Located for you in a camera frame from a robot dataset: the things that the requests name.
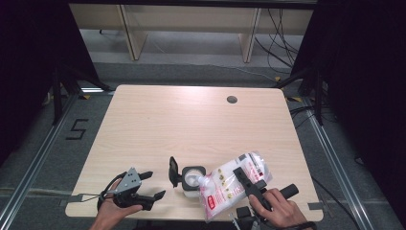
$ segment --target gray floor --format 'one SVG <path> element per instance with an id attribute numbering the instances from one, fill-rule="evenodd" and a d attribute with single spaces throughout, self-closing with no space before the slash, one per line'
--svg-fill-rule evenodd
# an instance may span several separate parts
<path id="1" fill-rule="evenodd" d="M 269 87 L 275 77 L 286 78 L 269 68 L 288 72 L 289 69 L 275 58 L 268 59 L 259 45 L 255 46 L 250 63 L 244 63 L 236 34 L 210 33 L 150 33 L 137 61 L 131 61 L 124 35 L 116 31 L 82 31 L 88 51 L 103 82 L 111 86 L 121 83 L 177 84 Z M 289 43 L 299 48 L 301 36 L 287 36 Z M 263 45 L 270 44 L 268 35 L 260 35 Z M 273 52 L 288 61 L 283 49 Z M 283 90 L 286 97 L 296 97 L 300 82 L 294 82 Z M 11 229 L 84 229 L 92 223 L 90 218 L 68 218 L 64 214 L 63 201 L 75 187 L 87 153 L 102 122 L 111 96 L 92 95 L 89 99 L 76 100 L 56 141 L 34 181 L 31 191 L 19 209 Z M 287 102 L 290 109 L 303 106 L 300 102 Z M 328 108 L 323 109 L 324 128 L 336 150 L 350 181 L 364 204 L 374 229 L 403 229 L 393 210 L 376 186 L 366 168 L 356 164 L 356 150 L 346 139 L 344 130 Z M 52 104 L 45 105 L 33 123 L 31 131 L 21 147 L 13 152 L 0 169 L 0 207 L 10 199 L 12 190 L 19 184 L 25 171 L 47 132 L 53 119 Z M 80 124 L 86 132 L 80 141 L 67 137 L 77 135 L 70 129 L 76 119 L 88 119 Z M 326 154 L 306 112 L 293 118 L 311 174 L 349 209 L 340 185 L 326 158 Z M 356 229 L 342 208 L 315 183 L 318 196 L 325 201 L 325 217 L 318 222 L 319 229 Z M 205 223 L 158 222 L 154 225 L 171 226 L 174 229 L 229 229 Z M 136 221 L 126 219 L 116 229 L 133 229 Z"/>

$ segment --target red label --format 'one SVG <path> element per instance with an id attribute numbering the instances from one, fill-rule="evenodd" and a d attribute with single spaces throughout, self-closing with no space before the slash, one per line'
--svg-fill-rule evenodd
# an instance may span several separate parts
<path id="1" fill-rule="evenodd" d="M 209 195 L 207 197 L 207 202 L 209 203 L 209 208 L 213 210 L 213 208 L 215 207 L 215 204 L 214 204 L 213 197 L 211 195 Z"/>

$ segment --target plastic bag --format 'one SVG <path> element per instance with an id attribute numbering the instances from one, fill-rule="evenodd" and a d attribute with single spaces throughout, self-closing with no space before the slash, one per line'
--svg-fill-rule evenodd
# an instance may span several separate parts
<path id="1" fill-rule="evenodd" d="M 233 173 L 238 167 L 244 170 L 254 184 L 262 179 L 268 183 L 272 179 L 271 172 L 256 151 L 244 153 L 239 158 L 200 177 L 198 179 L 200 202 L 205 209 L 206 222 L 210 222 L 218 214 L 246 197 L 243 186 Z"/>

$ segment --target hand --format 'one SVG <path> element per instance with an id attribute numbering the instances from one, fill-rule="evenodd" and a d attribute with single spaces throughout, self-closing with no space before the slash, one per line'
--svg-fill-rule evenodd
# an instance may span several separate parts
<path id="1" fill-rule="evenodd" d="M 120 180 L 114 182 L 111 189 L 115 189 Z M 128 208 L 120 208 L 113 202 L 113 195 L 107 195 L 105 201 L 101 204 L 96 219 L 90 227 L 91 230 L 107 230 L 112 229 L 126 216 L 137 213 L 143 209 L 142 205 L 132 205 Z"/>
<path id="2" fill-rule="evenodd" d="M 275 227 L 289 227 L 307 222 L 298 205 L 294 201 L 286 200 L 278 189 L 268 190 L 263 196 L 271 204 L 272 212 L 266 210 L 254 195 L 248 198 L 254 210 Z"/>

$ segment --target wooden table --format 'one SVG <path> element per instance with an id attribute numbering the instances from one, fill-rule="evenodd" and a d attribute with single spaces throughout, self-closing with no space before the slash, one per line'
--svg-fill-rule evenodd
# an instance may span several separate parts
<path id="1" fill-rule="evenodd" d="M 230 96 L 237 102 L 229 103 Z M 210 172 L 252 150 L 260 153 L 273 175 L 268 189 L 296 184 L 299 193 L 291 199 L 308 220 L 323 218 L 321 210 L 310 211 L 307 205 L 319 200 L 283 93 L 269 88 L 119 86 L 73 195 L 98 194 L 117 174 L 135 167 L 138 173 L 153 171 L 140 195 L 167 192 L 151 211 L 130 218 L 203 220 L 198 198 L 185 197 L 181 185 L 173 188 L 169 182 L 169 158 L 174 156 L 179 173 L 194 165 Z M 94 217 L 96 203 L 69 203 L 66 214 Z M 236 215 L 236 208 L 246 205 L 244 198 L 215 220 L 229 221 L 231 212 Z"/>

